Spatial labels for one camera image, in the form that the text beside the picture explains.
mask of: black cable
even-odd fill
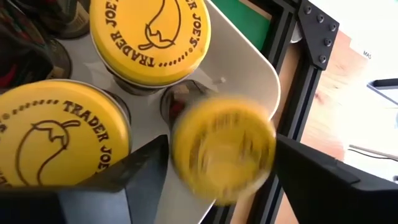
[[[372,157],[372,158],[375,158],[375,159],[390,159],[390,160],[392,160],[392,161],[398,162],[398,160],[393,159],[393,158],[371,156],[371,155],[368,155],[368,154],[365,154],[365,153],[362,153],[362,152],[358,152],[357,150],[354,150],[354,149],[348,149],[348,150],[349,150],[349,151],[356,152],[356,153],[359,153],[359,154],[362,154],[362,155],[364,155],[364,156],[369,156],[369,157]]]

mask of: yellow jar lid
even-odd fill
[[[102,91],[62,80],[0,96],[0,170],[13,187],[75,185],[129,154],[124,113]]]
[[[211,33],[204,0],[95,0],[90,26],[104,62],[143,86],[169,85],[192,73]]]
[[[253,194],[267,179],[275,131],[259,105],[216,97],[199,102],[175,125],[172,154],[181,178],[199,196],[224,205]]]

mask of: white plastic tray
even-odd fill
[[[280,84],[275,70],[211,1],[206,1],[206,5],[211,18],[210,49],[200,68],[189,78],[220,93],[257,100],[267,108],[271,118],[280,99]],[[97,56],[90,36],[61,42],[73,59],[72,79],[113,92],[129,106],[132,114],[132,151],[158,135],[170,133],[159,113],[162,91],[151,96],[134,96],[120,89]],[[225,83],[217,83],[221,77],[226,80]],[[196,198],[177,177],[169,162],[155,223],[199,223],[211,204]],[[115,214],[103,223],[120,222]]]

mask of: green surface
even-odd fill
[[[262,49],[268,33],[269,20],[239,0],[212,1],[257,49]]]

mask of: eggplant illustration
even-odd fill
[[[178,0],[162,0],[159,11],[145,26],[145,37],[149,43],[138,45],[138,49],[166,49],[174,44],[180,28],[181,10]]]
[[[32,124],[19,143],[16,153],[16,171],[25,185],[42,185],[41,174],[45,166],[68,149],[68,128],[79,127],[80,124],[77,120],[64,123],[44,120]]]

